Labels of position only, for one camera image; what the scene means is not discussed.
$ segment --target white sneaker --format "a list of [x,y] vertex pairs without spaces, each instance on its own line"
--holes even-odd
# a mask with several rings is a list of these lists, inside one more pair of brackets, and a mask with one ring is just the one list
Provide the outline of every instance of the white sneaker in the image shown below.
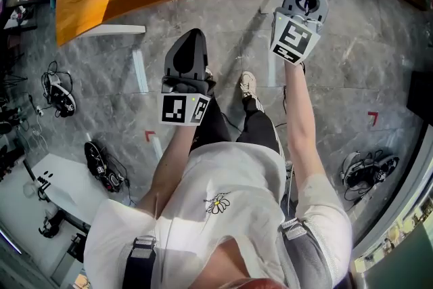
[[212,73],[212,71],[210,71],[210,69],[208,67],[206,67],[206,72],[204,73],[204,79],[205,80],[214,80],[214,75]]
[[257,99],[256,95],[256,78],[249,71],[244,71],[241,75],[241,91],[242,91],[242,99],[251,95],[254,99]]

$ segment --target tangled wires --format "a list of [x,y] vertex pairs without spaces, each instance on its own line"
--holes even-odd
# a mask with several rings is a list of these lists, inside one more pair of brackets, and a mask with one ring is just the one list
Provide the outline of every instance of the tangled wires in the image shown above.
[[[56,76],[58,78],[58,74],[65,74],[69,76],[69,81],[70,81],[70,90],[67,91],[68,94],[66,96],[69,96],[72,93],[72,88],[73,88],[73,82],[72,82],[72,77],[70,76],[70,73],[67,71],[59,71],[58,70],[58,63],[57,61],[53,60],[51,63],[49,63],[48,65],[48,69],[47,72],[44,72],[41,76],[41,84],[42,84],[42,88],[44,90],[43,92],[43,96],[45,98],[45,100],[47,100],[47,104],[49,105],[46,108],[43,108],[42,110],[46,110],[48,108],[52,108],[53,106],[51,105],[51,96],[50,96],[50,91],[51,91],[51,81],[50,81],[50,77],[51,76]],[[60,111],[56,110],[55,111],[55,116],[58,118],[60,116]]]
[[[127,168],[119,161],[119,159],[117,159],[115,156],[113,156],[112,154],[107,153],[107,152],[106,152],[106,160],[107,160],[108,166],[112,166],[111,169],[113,169],[113,167],[114,167],[114,169],[116,170],[116,174],[118,175],[118,177],[122,177],[123,178],[124,184],[128,188],[129,206],[131,205],[131,203],[133,203],[135,206],[137,206],[137,203],[134,200],[132,200],[132,198],[131,198],[131,182],[129,181],[129,178],[128,178]],[[116,163],[123,168],[123,174],[124,175],[118,169]]]
[[[360,202],[367,193],[373,189],[375,185],[375,169],[378,163],[378,158],[384,153],[383,150],[378,150],[374,155],[369,152],[365,158],[360,159],[360,161],[350,165],[345,169],[347,156],[342,164],[342,170],[340,171],[340,176],[342,178],[342,183],[347,187],[344,192],[344,199],[346,201],[352,202],[352,206],[346,210],[348,212],[353,206]],[[355,156],[351,158],[353,160],[359,152],[354,153]],[[354,198],[348,198],[348,192],[356,192],[357,196]]]

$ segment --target flower graphic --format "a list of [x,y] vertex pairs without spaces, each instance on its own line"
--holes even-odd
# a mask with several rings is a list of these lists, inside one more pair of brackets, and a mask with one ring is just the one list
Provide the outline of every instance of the flower graphic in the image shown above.
[[228,199],[224,199],[224,195],[217,195],[212,200],[212,203],[210,204],[206,212],[217,215],[220,212],[223,213],[227,206],[230,206],[230,201],[228,201]]

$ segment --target white desk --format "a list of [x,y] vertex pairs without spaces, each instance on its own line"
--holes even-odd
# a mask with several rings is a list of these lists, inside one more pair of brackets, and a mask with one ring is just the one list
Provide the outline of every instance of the white desk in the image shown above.
[[45,193],[54,204],[87,224],[91,225],[99,205],[108,199],[106,190],[86,164],[50,153],[32,171],[36,178],[40,176],[50,182]]

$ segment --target white floor strip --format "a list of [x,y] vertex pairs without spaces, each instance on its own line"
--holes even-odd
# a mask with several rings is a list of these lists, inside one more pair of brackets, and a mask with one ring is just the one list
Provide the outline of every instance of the white floor strip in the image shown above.
[[161,148],[160,139],[159,139],[159,137],[152,136],[150,138],[150,141],[152,142],[152,145],[154,147],[156,159],[158,159],[158,162],[159,162],[162,158],[162,148]]
[[137,74],[138,86],[141,93],[147,93],[149,87],[147,86],[146,72],[144,70],[143,54],[140,48],[133,50],[135,74]]
[[276,87],[275,54],[268,50],[268,87]]

